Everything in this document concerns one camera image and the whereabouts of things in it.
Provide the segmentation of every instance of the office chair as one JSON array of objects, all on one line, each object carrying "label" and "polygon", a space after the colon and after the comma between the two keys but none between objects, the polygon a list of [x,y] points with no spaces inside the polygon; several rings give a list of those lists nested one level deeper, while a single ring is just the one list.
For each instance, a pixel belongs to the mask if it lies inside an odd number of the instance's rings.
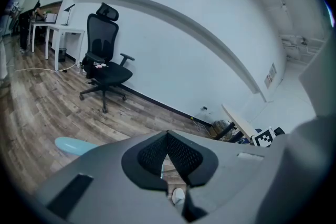
[{"label": "office chair", "polygon": [[[88,17],[88,52],[82,62],[83,68],[87,73],[86,78],[92,79],[87,84],[97,85],[96,87],[80,92],[80,100],[84,100],[83,94],[102,91],[103,93],[103,113],[106,109],[106,91],[119,94],[125,101],[126,96],[111,88],[116,87],[131,78],[133,73],[123,65],[133,57],[121,54],[124,58],[120,65],[110,62],[113,57],[114,41],[116,39],[119,26],[113,21],[118,20],[119,13],[112,7],[102,3],[96,14],[90,14]],[[105,67],[97,68],[97,64],[105,64]]]}]

